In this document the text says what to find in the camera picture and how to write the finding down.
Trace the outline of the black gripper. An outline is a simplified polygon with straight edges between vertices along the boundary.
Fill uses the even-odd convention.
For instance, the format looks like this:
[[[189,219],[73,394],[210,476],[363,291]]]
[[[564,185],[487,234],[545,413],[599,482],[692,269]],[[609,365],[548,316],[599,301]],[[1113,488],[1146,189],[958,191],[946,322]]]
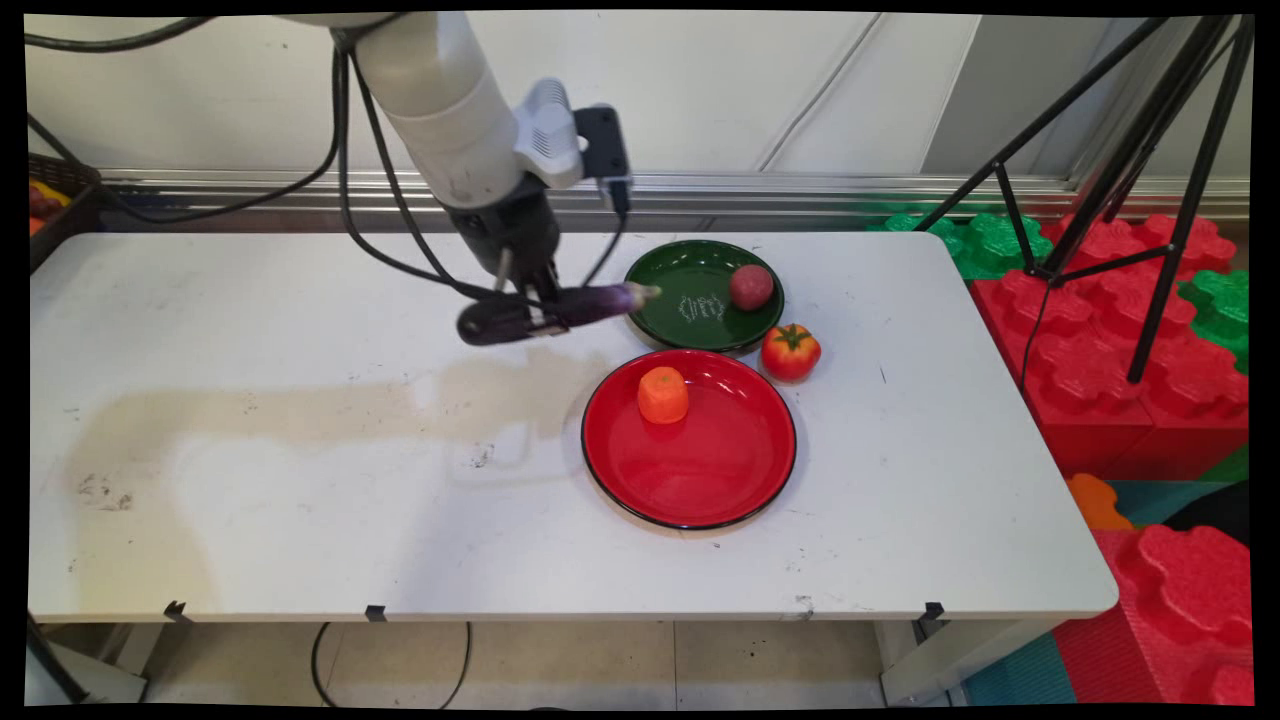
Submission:
[[[547,188],[518,186],[486,206],[447,205],[445,213],[481,268],[495,277],[494,292],[512,299],[527,293],[536,304],[530,310],[530,336],[563,334],[556,269],[561,228]]]

